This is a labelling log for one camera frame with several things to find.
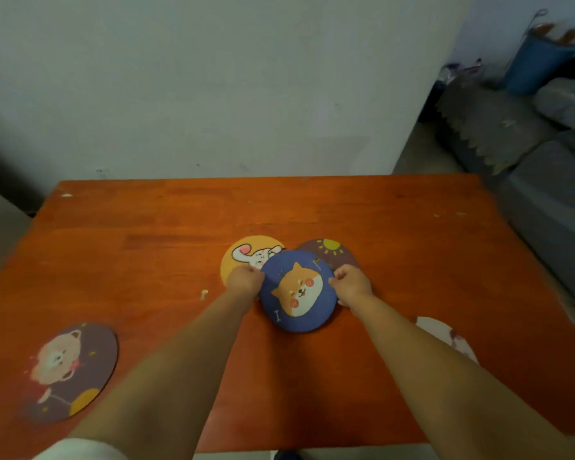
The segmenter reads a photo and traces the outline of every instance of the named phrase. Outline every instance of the wooden table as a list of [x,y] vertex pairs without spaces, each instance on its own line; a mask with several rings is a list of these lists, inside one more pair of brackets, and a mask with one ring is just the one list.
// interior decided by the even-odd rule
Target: wooden table
[[[23,370],[46,340],[81,321],[112,326],[115,387],[222,292],[222,255],[254,234],[289,248],[340,240],[381,298],[450,324],[483,367],[575,434],[575,328],[476,176],[65,181],[0,272],[0,459],[33,456],[89,410],[48,426],[23,417]],[[348,310],[296,335],[258,304],[199,451],[419,441]]]

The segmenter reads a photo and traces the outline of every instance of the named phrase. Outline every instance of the white sleeve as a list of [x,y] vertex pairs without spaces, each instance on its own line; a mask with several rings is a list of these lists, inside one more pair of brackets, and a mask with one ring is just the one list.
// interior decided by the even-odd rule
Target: white sleeve
[[62,439],[33,460],[128,460],[119,450],[104,442],[89,439]]

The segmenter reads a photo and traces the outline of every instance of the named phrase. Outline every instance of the person's right arm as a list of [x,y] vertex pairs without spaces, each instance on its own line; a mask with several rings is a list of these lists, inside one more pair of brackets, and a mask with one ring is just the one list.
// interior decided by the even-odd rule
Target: person's right arm
[[344,265],[330,284],[352,309],[443,460],[575,459],[575,445],[478,364],[415,326]]

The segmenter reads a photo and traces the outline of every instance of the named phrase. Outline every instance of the blue round coaster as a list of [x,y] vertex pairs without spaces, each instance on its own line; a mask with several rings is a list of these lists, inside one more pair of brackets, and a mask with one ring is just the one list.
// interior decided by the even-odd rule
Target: blue round coaster
[[337,293],[328,284],[330,266],[313,253],[286,250],[262,266],[266,274],[260,300],[265,313],[289,332],[308,332],[323,325],[334,311]]

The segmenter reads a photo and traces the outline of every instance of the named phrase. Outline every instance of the person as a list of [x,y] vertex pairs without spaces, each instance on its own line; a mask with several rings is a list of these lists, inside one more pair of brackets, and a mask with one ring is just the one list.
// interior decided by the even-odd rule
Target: person
[[[217,300],[37,460],[191,459],[263,280],[256,268],[234,269]],[[375,297],[358,268],[340,267],[330,284],[366,328],[441,459],[575,459],[575,445],[554,426],[485,369]]]

